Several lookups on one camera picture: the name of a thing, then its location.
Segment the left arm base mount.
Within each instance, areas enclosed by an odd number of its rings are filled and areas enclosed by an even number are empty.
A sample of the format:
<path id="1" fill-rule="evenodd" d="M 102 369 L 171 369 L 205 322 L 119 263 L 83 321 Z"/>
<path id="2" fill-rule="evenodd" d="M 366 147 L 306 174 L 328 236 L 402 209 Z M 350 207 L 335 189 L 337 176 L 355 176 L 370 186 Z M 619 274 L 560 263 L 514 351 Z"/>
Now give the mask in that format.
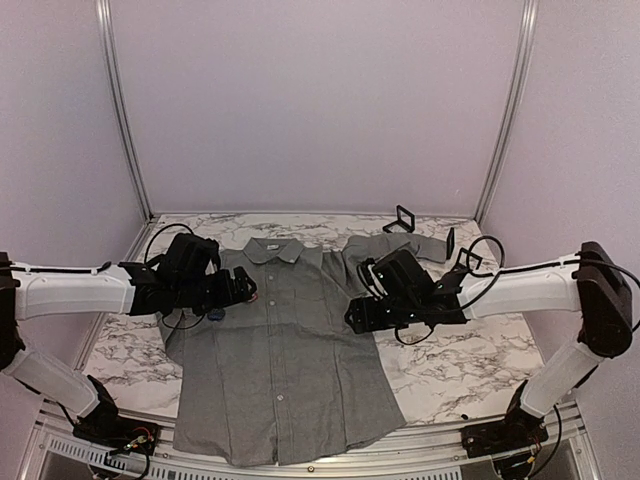
<path id="1" fill-rule="evenodd" d="M 159 425 L 120 415 L 115 400 L 104 385 L 92 377 L 98 405 L 84 417 L 78 416 L 73 436 L 111 449 L 110 455 L 140 453 L 152 455 L 157 444 Z"/>

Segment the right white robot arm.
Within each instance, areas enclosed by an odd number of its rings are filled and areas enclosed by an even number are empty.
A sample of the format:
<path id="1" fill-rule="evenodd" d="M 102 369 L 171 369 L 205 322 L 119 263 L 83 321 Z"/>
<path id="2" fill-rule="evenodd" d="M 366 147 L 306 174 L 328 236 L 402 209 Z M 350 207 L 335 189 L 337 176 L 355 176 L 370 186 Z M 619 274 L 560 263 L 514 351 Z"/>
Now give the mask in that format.
<path id="1" fill-rule="evenodd" d="M 556 402 L 580 386 L 607 359 L 631 346 L 636 275 L 615 264 L 596 242 L 543 263 L 481 271 L 468 261 L 434 279 L 406 250 L 356 268 L 367 295 L 351 300 L 344 320 L 357 334 L 415 323 L 429 329 L 529 312 L 572 312 L 582 324 L 575 337 L 514 393 L 495 438 L 515 448 L 540 426 Z"/>

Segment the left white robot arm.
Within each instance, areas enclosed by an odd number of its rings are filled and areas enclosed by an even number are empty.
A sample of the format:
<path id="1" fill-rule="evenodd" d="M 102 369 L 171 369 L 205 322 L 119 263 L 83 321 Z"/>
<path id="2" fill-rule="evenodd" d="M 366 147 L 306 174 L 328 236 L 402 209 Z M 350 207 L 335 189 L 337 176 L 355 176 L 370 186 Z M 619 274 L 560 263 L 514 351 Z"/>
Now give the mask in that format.
<path id="1" fill-rule="evenodd" d="M 251 300 L 257 285 L 241 267 L 222 266 L 217 241 L 192 233 L 174 236 L 167 251 L 142 262 L 100 267 L 34 266 L 1 256 L 1 371 L 73 412 L 106 445 L 125 438 L 126 423 L 96 379 L 28 346 L 21 321 L 85 313 L 197 316 Z"/>

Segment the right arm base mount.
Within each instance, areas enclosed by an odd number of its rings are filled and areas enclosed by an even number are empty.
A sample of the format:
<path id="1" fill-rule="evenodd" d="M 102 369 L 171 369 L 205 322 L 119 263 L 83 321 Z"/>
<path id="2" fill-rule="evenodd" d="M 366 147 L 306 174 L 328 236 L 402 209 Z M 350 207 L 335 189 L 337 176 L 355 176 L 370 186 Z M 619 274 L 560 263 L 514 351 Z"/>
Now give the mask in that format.
<path id="1" fill-rule="evenodd" d="M 461 430 L 461 444 L 469 458 L 537 446 L 549 438 L 544 418 L 535 417 L 522 408 L 521 394 L 520 390 L 515 392 L 502 419 Z"/>

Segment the grey button-up shirt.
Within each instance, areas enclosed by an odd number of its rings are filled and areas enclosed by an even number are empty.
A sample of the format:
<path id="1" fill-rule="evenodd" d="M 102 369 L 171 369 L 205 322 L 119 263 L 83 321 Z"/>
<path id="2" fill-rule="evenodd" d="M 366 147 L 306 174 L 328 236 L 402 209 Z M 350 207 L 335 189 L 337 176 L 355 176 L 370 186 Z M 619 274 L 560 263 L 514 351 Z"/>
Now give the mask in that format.
<path id="1" fill-rule="evenodd" d="M 364 293 L 357 266 L 397 249 L 446 259 L 443 241 L 408 233 L 353 236 L 331 251 L 295 238 L 224 250 L 223 264 L 243 267 L 259 298 L 219 322 L 189 309 L 159 322 L 165 352 L 182 370 L 175 439 L 235 453 L 273 425 L 338 428 L 349 443 L 404 426 L 374 337 L 344 321 L 351 299 Z"/>

